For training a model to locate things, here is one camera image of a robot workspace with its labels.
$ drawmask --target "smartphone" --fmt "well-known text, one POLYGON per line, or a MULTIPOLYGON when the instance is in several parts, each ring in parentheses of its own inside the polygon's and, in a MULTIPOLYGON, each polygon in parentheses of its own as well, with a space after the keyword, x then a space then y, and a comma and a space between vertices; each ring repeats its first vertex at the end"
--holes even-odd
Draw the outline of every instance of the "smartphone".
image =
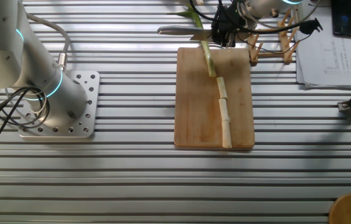
POLYGON ((351 0, 332 0, 334 35, 351 37, 351 0))

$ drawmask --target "cable connector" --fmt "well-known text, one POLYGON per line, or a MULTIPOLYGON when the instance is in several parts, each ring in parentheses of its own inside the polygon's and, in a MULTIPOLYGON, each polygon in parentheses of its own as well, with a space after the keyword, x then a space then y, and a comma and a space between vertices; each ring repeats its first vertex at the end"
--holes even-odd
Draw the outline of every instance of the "cable connector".
POLYGON ((312 34, 314 30, 320 32, 321 30, 319 29, 324 30, 317 18, 315 18, 314 20, 303 22, 300 25, 300 32, 307 35, 312 34))
POLYGON ((68 64, 68 55, 66 53, 59 54, 58 65, 63 72, 66 72, 67 64, 68 64))

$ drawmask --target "sugarcane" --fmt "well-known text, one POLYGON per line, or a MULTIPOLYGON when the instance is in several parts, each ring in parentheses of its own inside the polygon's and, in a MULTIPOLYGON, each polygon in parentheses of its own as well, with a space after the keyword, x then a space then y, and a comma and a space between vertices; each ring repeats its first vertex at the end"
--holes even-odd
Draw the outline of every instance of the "sugarcane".
MULTIPOLYGON (((202 21, 196 12, 192 9, 192 7, 187 4, 188 10, 185 12, 176 12, 170 13, 178 16, 189 17, 192 18, 197 27, 203 28, 202 21)), ((210 47, 208 46, 208 42, 205 40, 201 41, 202 48, 204 50, 205 59, 208 68, 208 75, 209 77, 216 78, 217 74, 215 72, 214 61, 212 57, 212 53, 210 51, 210 47)), ((222 145, 224 148, 232 148, 232 140, 231 140, 231 130, 230 130, 230 117, 228 115, 228 108, 227 108, 227 91, 225 89, 225 82, 223 77, 217 77, 217 85, 218 90, 220 92, 220 99, 218 100, 218 104, 220 105, 220 113, 221 113, 221 124, 222 124, 222 136, 223 142, 222 145)))

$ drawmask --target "wooden frame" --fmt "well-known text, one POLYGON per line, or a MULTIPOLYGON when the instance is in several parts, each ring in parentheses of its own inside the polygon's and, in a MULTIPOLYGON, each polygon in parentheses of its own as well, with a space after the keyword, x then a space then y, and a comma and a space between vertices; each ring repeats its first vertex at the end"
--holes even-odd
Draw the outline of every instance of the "wooden frame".
MULTIPOLYGON (((286 18, 289 17, 291 13, 291 9, 288 10, 285 13, 285 17, 281 22, 278 22, 278 27, 282 28, 286 26, 286 18)), ((292 25, 294 21, 294 16, 292 16, 288 22, 288 26, 292 25)), ((255 47, 257 44, 258 37, 260 36, 259 34, 256 35, 250 35, 248 38, 248 43, 249 45, 249 51, 250 51, 250 63, 252 65, 256 65, 258 63, 258 59, 261 57, 282 57, 284 63, 291 63, 293 61, 292 59, 292 54, 296 50, 297 46, 299 45, 299 42, 294 44, 292 48, 290 48, 289 44, 293 40, 294 35, 296 35, 297 28, 294 28, 292 31, 292 34, 288 36, 287 31, 282 31, 279 33, 279 40, 281 41, 281 51, 278 54, 274 54, 272 52, 266 52, 266 53, 260 53, 260 50, 263 46, 263 43, 261 42, 258 47, 255 47)))

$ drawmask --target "metal rail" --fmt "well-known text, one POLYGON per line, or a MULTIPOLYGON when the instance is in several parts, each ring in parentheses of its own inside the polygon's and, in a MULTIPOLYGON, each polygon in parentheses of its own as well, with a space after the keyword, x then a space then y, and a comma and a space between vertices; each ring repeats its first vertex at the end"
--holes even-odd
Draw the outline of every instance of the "metal rail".
MULTIPOLYGON (((212 15, 217 1, 205 2, 212 15)), ((69 33, 68 70, 100 72, 98 119, 92 142, 25 141, 6 128, 0 223, 327 223, 332 202, 351 193, 351 119, 336 107, 351 91, 305 90, 295 63, 260 60, 251 68, 253 150, 180 151, 172 143, 177 49, 199 43, 156 29, 192 25, 166 15, 181 4, 24 4, 69 33)), ((32 28, 57 56, 63 37, 32 28)), ((275 35, 260 40, 279 49, 275 35)))

